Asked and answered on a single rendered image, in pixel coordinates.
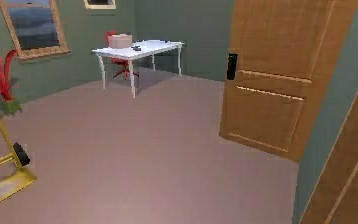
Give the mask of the white table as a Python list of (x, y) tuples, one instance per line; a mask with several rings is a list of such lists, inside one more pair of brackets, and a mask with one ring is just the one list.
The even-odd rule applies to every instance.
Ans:
[[(141, 51), (134, 51), (132, 49), (133, 46), (140, 46)], [(94, 49), (92, 50), (92, 53), (94, 53), (98, 57), (99, 61), (99, 68), (101, 71), (101, 77), (102, 77), (102, 86), (103, 88), (106, 88), (106, 72), (105, 72), (105, 66), (103, 62), (104, 57), (113, 57), (113, 58), (119, 58), (126, 60), (129, 63), (129, 77), (131, 79), (131, 93), (132, 97), (136, 97), (136, 86), (135, 86), (135, 76), (133, 74), (134, 68), (133, 68), (133, 61), (145, 57), (152, 57), (152, 64), (155, 64), (155, 55), (171, 50), (177, 50), (178, 56), (177, 56), (177, 66), (178, 66), (178, 74), (182, 75), (182, 68), (181, 68), (181, 51), (182, 47), (184, 46), (184, 43), (182, 42), (174, 42), (169, 41), (168, 43), (162, 43), (160, 40), (143, 40), (138, 41), (132, 44), (129, 48), (123, 48), (123, 49), (113, 49), (110, 47), (106, 48), (100, 48), (100, 49)]]

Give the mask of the pink round box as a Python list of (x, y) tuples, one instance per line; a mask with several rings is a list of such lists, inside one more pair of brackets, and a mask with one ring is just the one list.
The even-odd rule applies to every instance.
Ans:
[(108, 41), (109, 47), (114, 49), (129, 48), (133, 43), (132, 36), (127, 34), (111, 35)]

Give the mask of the red leaf house plant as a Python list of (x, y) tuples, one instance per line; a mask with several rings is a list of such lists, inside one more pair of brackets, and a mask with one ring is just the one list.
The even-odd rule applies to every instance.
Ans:
[(20, 101), (12, 95), (15, 82), (10, 77), (11, 62), (16, 55), (17, 50), (12, 49), (4, 57), (0, 57), (0, 99), (7, 115), (15, 115), (22, 111)]

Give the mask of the large wood framed picture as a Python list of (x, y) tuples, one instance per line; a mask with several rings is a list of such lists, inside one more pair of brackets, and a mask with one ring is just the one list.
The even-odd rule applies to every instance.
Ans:
[(56, 0), (0, 0), (0, 10), (20, 60), (70, 52)]

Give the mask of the red office chair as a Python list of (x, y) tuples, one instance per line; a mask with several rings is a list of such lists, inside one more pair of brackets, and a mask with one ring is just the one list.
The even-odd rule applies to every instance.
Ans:
[[(106, 34), (105, 34), (105, 41), (106, 41), (106, 44), (107, 46), (110, 46), (110, 40), (109, 38), (112, 36), (112, 35), (115, 35), (116, 32), (114, 30), (110, 30), (110, 31), (107, 31)], [(116, 64), (116, 65), (119, 65), (121, 67), (121, 70), (119, 70), (115, 75), (114, 75), (114, 78), (118, 77), (119, 75), (123, 74), (124, 75), (124, 79), (127, 79), (128, 78), (128, 75), (130, 73), (129, 69), (128, 69), (128, 62), (126, 60), (123, 60), (123, 59), (119, 59), (119, 58), (113, 58), (111, 57), (110, 58), (111, 62), (113, 64)]]

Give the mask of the small wood framed picture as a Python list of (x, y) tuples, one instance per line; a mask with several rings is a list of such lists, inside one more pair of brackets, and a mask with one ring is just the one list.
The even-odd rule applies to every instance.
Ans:
[(115, 0), (83, 0), (86, 9), (115, 9)]

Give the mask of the brown wooden room door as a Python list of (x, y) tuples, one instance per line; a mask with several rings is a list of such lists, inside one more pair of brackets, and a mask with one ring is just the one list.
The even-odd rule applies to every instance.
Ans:
[(221, 137), (299, 161), (358, 0), (234, 0)]

